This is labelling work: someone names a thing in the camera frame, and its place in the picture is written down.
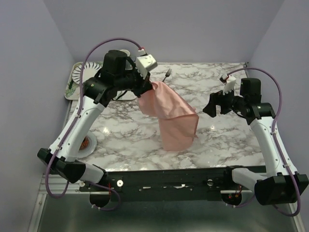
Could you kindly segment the pink cloth napkin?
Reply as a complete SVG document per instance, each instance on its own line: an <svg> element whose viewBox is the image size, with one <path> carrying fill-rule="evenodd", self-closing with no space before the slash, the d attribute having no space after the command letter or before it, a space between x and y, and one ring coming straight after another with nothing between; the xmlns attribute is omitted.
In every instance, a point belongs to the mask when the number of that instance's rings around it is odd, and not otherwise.
<svg viewBox="0 0 309 232"><path fill-rule="evenodd" d="M138 99L141 112L157 117L166 151L188 149L197 137L199 116L187 101L164 82L152 82L152 89Z"/></svg>

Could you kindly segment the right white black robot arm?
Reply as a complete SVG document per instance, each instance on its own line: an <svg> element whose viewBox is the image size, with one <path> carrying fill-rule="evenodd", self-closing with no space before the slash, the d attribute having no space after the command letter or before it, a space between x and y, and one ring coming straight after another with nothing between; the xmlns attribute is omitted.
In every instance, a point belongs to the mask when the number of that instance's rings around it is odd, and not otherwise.
<svg viewBox="0 0 309 232"><path fill-rule="evenodd" d="M223 90L210 94L203 112L216 117L216 107L219 106L222 115L231 111L240 113L258 140L266 166L264 176L242 166L228 168L228 173L222 177L223 186L234 189L240 184L254 192L261 205L295 203L309 180L291 162L279 135L271 104L261 102L261 81L243 78L238 96L234 94L235 77L224 75L220 81L224 85Z"/></svg>

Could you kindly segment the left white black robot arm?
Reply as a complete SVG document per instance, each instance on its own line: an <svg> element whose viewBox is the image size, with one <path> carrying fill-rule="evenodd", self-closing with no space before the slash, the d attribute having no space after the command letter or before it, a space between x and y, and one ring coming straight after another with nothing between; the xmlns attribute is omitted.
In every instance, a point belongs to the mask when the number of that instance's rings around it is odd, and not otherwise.
<svg viewBox="0 0 309 232"><path fill-rule="evenodd" d="M97 191L107 185L105 171L78 160L79 149L94 121L119 91L132 91L137 97L152 89L150 71L157 67L152 55L141 51L132 60L126 53L110 50L94 77L83 83L82 98L63 131L49 146L41 148L38 158L70 183L90 182Z"/></svg>

